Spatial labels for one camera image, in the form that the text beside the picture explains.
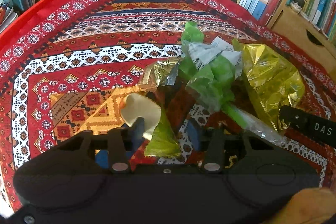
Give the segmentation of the person right hand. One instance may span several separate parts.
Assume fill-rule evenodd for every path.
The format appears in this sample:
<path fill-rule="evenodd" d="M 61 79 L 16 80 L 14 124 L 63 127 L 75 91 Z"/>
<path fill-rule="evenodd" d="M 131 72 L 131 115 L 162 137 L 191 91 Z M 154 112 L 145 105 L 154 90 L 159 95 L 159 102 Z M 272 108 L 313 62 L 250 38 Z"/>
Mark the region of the person right hand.
<path fill-rule="evenodd" d="M 301 190 L 264 223 L 335 223 L 335 193 L 328 188 Z"/>

